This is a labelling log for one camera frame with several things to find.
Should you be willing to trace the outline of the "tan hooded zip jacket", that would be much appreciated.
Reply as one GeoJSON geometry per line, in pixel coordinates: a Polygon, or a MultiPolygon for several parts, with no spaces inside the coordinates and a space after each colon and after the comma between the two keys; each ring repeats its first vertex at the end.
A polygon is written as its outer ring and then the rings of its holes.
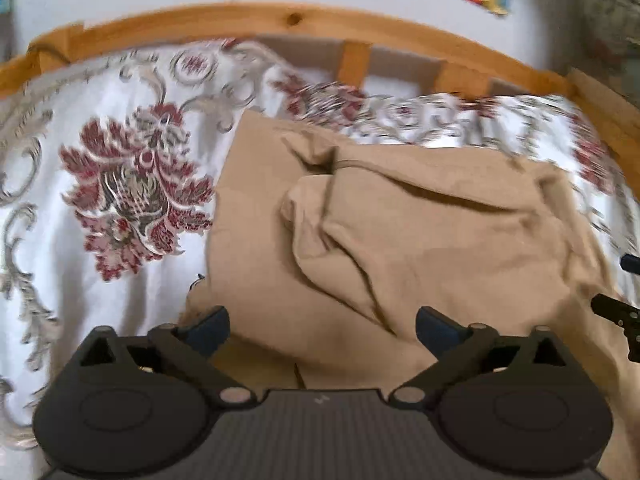
{"type": "Polygon", "coordinates": [[[639,474],[639,367],[590,299],[614,289],[563,170],[488,148],[359,145],[246,112],[183,322],[231,318],[220,368],[264,390],[390,392],[434,363],[431,306],[505,335],[550,327],[611,405],[601,471],[639,474]]]}

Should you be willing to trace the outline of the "bagged pile of clothes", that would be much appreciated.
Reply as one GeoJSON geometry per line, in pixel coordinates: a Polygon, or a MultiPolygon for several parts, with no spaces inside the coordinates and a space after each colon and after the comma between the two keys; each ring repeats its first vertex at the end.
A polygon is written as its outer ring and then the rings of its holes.
{"type": "Polygon", "coordinates": [[[639,0],[577,0],[573,66],[639,102],[639,0]]]}

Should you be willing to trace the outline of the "floral satin bed cover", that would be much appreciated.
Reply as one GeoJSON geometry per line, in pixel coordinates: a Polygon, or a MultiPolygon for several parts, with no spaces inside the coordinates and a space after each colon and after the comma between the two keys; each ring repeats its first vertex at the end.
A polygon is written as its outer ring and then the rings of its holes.
{"type": "Polygon", "coordinates": [[[562,96],[371,96],[308,84],[248,41],[94,58],[1,103],[2,477],[612,479],[600,468],[611,405],[545,325],[495,329],[480,372],[434,408],[391,406],[405,382],[254,389],[219,366],[231,328],[208,362],[255,406],[210,406],[169,374],[148,333],[198,319],[181,317],[246,112],[359,145],[488,148],[560,168],[608,260],[614,289],[599,294],[639,310],[639,275],[620,267],[639,248],[638,200],[562,96]]]}

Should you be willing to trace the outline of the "wooden bed frame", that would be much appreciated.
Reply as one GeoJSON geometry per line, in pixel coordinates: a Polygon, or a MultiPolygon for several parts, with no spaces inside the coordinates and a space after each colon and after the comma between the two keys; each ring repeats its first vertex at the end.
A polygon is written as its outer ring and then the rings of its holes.
{"type": "Polygon", "coordinates": [[[632,190],[639,188],[639,111],[580,70],[561,76],[535,70],[475,41],[415,22],[366,11],[280,2],[229,2],[178,6],[96,26],[75,23],[35,39],[26,54],[1,66],[1,93],[86,58],[149,44],[184,44],[213,38],[291,36],[340,43],[335,77],[360,86],[369,73],[373,47],[439,60],[437,91],[466,98],[487,96],[493,82],[531,94],[562,94],[577,104],[598,130],[632,190]]]}

